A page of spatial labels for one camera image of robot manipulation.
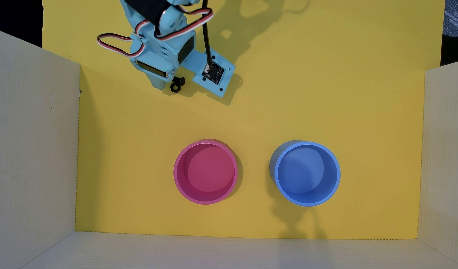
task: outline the robotic arm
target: robotic arm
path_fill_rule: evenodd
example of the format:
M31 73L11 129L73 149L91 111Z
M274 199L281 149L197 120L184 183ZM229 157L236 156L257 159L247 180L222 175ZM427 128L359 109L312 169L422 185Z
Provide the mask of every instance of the robotic arm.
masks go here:
M172 82L171 91L179 92L184 77L176 77L179 67L194 72L192 80L210 92L223 97L232 78L235 65L220 56L209 46L207 22L214 13L202 0L202 8L187 11L199 0L120 0L125 15L134 32L131 36L101 34L98 43L109 50L130 58L134 67L145 73L154 88L164 89ZM187 23L186 15L201 15ZM203 27L206 52L196 51L195 28ZM103 42L112 37L132 42L130 53Z

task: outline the blue bowl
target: blue bowl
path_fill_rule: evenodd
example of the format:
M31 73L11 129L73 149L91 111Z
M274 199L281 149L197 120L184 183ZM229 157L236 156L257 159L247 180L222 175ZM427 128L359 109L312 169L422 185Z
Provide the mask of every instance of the blue bowl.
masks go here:
M282 195L300 206L316 206L330 199L340 183L340 165L321 144L286 142L270 158L270 176Z

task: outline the pink bowl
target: pink bowl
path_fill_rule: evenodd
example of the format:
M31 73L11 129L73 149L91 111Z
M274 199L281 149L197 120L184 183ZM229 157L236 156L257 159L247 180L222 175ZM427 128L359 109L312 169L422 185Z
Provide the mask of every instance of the pink bowl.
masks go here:
M234 152L215 139L187 146L174 164L174 182L179 192L198 204L213 204L226 198L237 183Z

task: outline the yellow board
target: yellow board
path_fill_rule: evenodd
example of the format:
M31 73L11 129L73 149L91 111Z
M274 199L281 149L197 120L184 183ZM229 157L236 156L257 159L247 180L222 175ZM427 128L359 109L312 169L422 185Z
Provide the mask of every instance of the yellow board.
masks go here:
M192 82L161 92L98 46L98 34L132 32L118 0L43 1L43 47L82 64L76 229L415 238L424 71L439 66L444 0L209 5L211 46L237 66L223 99ZM200 30L197 43L203 51ZM236 191L208 206L184 199L172 178L178 153L203 138L224 141L241 164ZM340 162L340 187L320 206L291 204L270 179L270 156L293 139Z

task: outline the cardboard box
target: cardboard box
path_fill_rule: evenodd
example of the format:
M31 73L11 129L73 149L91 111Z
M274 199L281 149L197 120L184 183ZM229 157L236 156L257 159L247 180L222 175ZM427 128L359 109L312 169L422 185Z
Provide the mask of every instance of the cardboard box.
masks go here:
M418 239L74 231L79 65L0 32L0 269L458 269L458 63L426 72Z

